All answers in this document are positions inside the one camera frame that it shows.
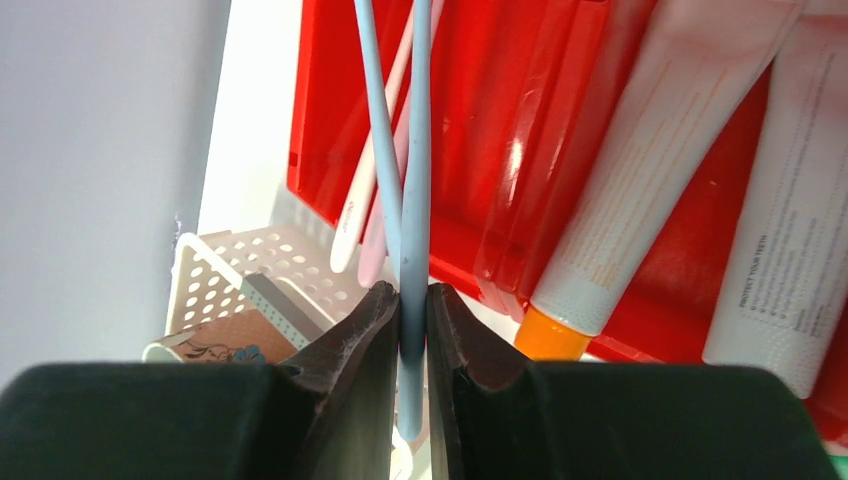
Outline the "white blue toothbrush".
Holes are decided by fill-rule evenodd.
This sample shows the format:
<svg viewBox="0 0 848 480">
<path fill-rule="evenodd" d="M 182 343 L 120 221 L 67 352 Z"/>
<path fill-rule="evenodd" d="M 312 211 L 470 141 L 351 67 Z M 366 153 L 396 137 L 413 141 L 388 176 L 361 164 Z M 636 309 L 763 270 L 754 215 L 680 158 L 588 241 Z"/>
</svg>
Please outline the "white blue toothbrush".
<svg viewBox="0 0 848 480">
<path fill-rule="evenodd" d="M 384 240 L 387 252 L 398 257 L 401 245 L 402 195 L 373 6 L 371 1 L 366 0 L 356 0 L 354 6 L 365 73 Z"/>
</svg>

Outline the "light blue toothbrush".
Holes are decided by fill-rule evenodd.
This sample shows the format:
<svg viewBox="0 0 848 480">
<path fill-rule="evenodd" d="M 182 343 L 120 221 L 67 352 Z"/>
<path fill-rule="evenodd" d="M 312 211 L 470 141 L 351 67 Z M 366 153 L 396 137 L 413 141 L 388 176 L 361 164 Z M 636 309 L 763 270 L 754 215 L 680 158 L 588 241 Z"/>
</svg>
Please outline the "light blue toothbrush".
<svg viewBox="0 0 848 480">
<path fill-rule="evenodd" d="M 409 146 L 404 180 L 401 244 L 398 419 L 400 436 L 418 438 L 423 421 L 423 366 L 431 221 L 432 3 L 413 3 L 409 88 Z"/>
</svg>

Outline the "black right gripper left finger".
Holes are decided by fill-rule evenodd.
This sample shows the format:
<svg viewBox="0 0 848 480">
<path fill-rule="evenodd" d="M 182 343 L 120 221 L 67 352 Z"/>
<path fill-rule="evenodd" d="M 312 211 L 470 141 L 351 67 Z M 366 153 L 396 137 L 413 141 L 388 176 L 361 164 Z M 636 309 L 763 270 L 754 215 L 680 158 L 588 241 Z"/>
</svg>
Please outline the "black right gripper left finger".
<svg viewBox="0 0 848 480">
<path fill-rule="evenodd" d="M 58 363 L 1 395 L 5 479 L 386 479 L 399 296 L 277 365 Z"/>
</svg>

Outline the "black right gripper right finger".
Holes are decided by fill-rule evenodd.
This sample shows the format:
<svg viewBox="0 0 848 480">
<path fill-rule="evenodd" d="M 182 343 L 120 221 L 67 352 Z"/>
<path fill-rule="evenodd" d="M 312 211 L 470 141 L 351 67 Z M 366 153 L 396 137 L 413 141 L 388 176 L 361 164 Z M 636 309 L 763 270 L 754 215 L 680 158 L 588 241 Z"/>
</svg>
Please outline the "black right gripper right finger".
<svg viewBox="0 0 848 480">
<path fill-rule="evenodd" d="M 533 361 L 427 299 L 437 479 L 834 479 L 806 409 L 748 367 Z"/>
</svg>

